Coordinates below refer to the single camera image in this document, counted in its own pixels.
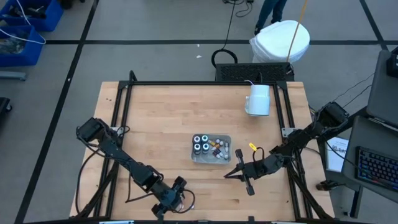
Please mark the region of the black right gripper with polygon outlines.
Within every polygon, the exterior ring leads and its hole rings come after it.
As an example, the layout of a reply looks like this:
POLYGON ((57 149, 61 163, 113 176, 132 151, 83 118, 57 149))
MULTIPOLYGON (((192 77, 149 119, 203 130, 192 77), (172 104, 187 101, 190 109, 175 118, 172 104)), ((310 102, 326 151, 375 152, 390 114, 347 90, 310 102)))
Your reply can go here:
POLYGON ((284 165, 284 157, 282 154, 271 154, 261 160, 244 163, 243 154, 240 149, 235 151, 238 158, 238 164, 231 171, 224 175, 225 179, 238 179, 246 184, 248 195, 255 194, 254 188, 250 183, 250 179, 256 180, 265 175, 276 173, 284 165))

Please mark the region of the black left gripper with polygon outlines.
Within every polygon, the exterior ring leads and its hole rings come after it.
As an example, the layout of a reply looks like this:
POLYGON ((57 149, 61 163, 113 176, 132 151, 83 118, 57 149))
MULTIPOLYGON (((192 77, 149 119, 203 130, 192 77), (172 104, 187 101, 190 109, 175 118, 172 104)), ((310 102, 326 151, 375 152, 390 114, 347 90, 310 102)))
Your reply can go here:
POLYGON ((185 206, 186 197, 183 196, 183 191, 187 181, 178 176, 174 180, 173 186, 169 187, 162 180, 158 180, 151 188, 151 192, 159 201, 152 207, 152 212, 156 217, 162 217, 166 212, 182 212, 185 206))

